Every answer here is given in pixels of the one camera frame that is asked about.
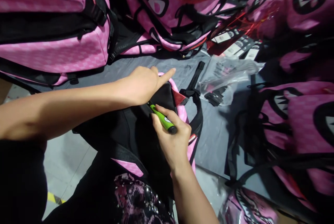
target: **person's left hand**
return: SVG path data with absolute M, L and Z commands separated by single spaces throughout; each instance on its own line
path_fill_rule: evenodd
M 150 69 L 139 66 L 128 77 L 120 80 L 123 83 L 122 90 L 132 106 L 143 105 L 175 74 L 175 71 L 176 69 L 172 68 L 159 76 L 155 66 Z

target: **plastic buckle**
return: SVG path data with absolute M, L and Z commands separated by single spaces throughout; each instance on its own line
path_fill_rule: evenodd
M 71 85 L 76 85 L 76 84 L 79 83 L 79 80 L 78 80 L 76 74 L 67 73 L 67 79 L 69 80 Z
M 223 93 L 226 90 L 226 86 L 213 90 L 210 93 L 207 93 L 204 97 L 208 102 L 213 106 L 219 106 L 223 101 Z
M 94 7 L 92 11 L 92 18 L 100 26 L 104 26 L 105 22 L 107 21 L 107 16 L 98 6 Z
M 193 96 L 194 93 L 195 93 L 195 91 L 191 91 L 191 90 L 185 90 L 185 89 L 180 90 L 180 94 L 182 94 L 183 96 L 185 96 L 187 98 Z

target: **green marker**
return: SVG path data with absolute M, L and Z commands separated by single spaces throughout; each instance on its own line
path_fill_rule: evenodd
M 164 126 L 164 128 L 170 133 L 170 134 L 176 134 L 177 128 L 174 126 L 173 123 L 171 123 L 170 120 L 166 116 L 164 116 L 162 113 L 160 113 L 157 108 L 149 101 L 147 103 L 149 107 L 152 109 L 152 111 L 159 117 L 159 120 L 161 124 Z

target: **black nylon strap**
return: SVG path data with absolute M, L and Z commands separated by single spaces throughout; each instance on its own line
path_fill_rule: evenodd
M 97 25 L 104 26 L 107 20 L 105 14 L 107 9 L 105 0 L 86 0 L 82 13 L 91 18 Z
M 142 5 L 143 9 L 147 13 L 147 16 L 150 18 L 152 24 L 158 31 L 159 35 L 164 38 L 169 43 L 178 44 L 178 45 L 189 45 L 190 43 L 196 41 L 201 35 L 206 32 L 202 32 L 200 35 L 195 37 L 190 33 L 174 33 L 170 34 L 165 27 L 161 24 L 160 20 L 156 17 L 156 15 L 152 12 L 151 8 L 147 6 L 147 4 L 143 0 L 138 0 L 138 2 Z
M 194 5 L 192 4 L 187 4 L 184 6 L 184 13 L 189 17 L 189 19 L 191 19 L 192 21 L 194 22 L 197 22 L 197 23 L 204 23 L 206 21 L 208 21 L 209 19 L 217 16 L 217 15 L 222 15 L 222 14 L 231 14 L 232 12 L 236 12 L 238 10 L 241 10 L 243 9 L 246 5 L 237 5 L 233 8 L 228 8 L 228 9 L 225 9 L 225 10 L 222 10 L 220 11 L 224 5 L 226 4 L 227 0 L 220 0 L 220 7 L 218 9 L 217 12 L 215 13 L 212 13 L 210 15 L 206 15 L 206 14 L 201 14 L 199 13 Z
M 197 109 L 197 114 L 195 115 L 195 117 L 193 118 L 193 120 L 189 123 L 189 125 L 191 126 L 191 134 L 195 134 L 197 136 L 197 141 L 195 143 L 193 152 L 191 154 L 191 157 L 189 159 L 190 164 L 193 163 L 193 160 L 195 158 L 195 153 L 196 153 L 196 149 L 197 149 L 197 145 L 198 145 L 198 140 L 199 137 L 201 135 L 202 132 L 202 127 L 203 127 L 203 110 L 202 110 L 202 102 L 200 99 L 200 92 L 198 90 L 195 89 L 197 80 L 204 68 L 205 62 L 200 61 L 196 71 L 194 73 L 194 76 L 192 77 L 187 89 L 181 89 L 180 90 L 180 94 L 186 96 L 187 98 L 192 97 L 192 100 L 194 102 L 194 104 L 196 105 L 196 109 Z
M 202 45 L 198 46 L 195 49 L 192 49 L 190 51 L 184 50 L 184 51 L 180 52 L 181 57 L 182 58 L 191 58 L 191 57 L 194 57 L 195 55 L 197 55 L 201 51 L 201 49 L 203 48 L 205 42 L 206 41 L 204 41 Z
M 280 124 L 273 124 L 273 125 L 262 124 L 262 127 L 264 129 L 268 129 L 268 130 L 272 130 L 272 131 L 276 131 L 276 132 L 279 132 L 279 133 L 282 133 L 282 134 L 292 136 L 292 130 L 288 129 L 288 128 L 285 128 L 283 124 L 281 124 L 281 126 L 280 126 Z
M 247 110 L 239 111 L 237 116 L 235 117 L 234 124 L 236 126 L 236 129 L 234 131 L 232 141 L 227 149 L 227 162 L 231 181 L 237 180 L 237 148 L 239 146 L 238 139 L 240 134 L 240 118 L 245 113 L 247 113 Z
M 110 27 L 109 27 L 109 38 L 108 38 L 108 64 L 110 65 L 114 59 L 116 58 L 116 54 L 114 53 L 114 49 L 117 43 L 118 35 L 119 35 L 119 27 L 118 27 L 118 19 L 117 15 L 109 9 L 107 2 L 104 0 L 106 12 L 109 15 Z
M 228 181 L 225 184 L 233 189 L 243 186 L 249 177 L 265 169 L 280 166 L 289 169 L 309 169 L 321 168 L 334 165 L 334 153 L 306 153 L 294 156 L 280 158 L 259 166 L 256 166 L 245 172 L 236 182 Z

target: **hand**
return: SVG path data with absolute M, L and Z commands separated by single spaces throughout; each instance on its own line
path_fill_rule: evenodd
M 177 133 L 171 135 L 162 126 L 158 116 L 152 114 L 153 127 L 155 128 L 160 146 L 166 160 L 170 166 L 172 173 L 176 170 L 182 170 L 186 166 L 190 166 L 187 157 L 188 141 L 191 134 L 191 127 L 183 122 L 180 117 L 172 110 L 168 110 L 159 105 L 156 105 L 159 112 L 163 113 L 177 128 Z
M 128 77 L 122 79 L 125 82 L 123 89 L 131 100 L 131 106 L 147 103 L 155 92 L 175 74 L 175 71 L 176 69 L 172 68 L 163 76 L 159 76 L 155 66 L 150 69 L 137 67 Z

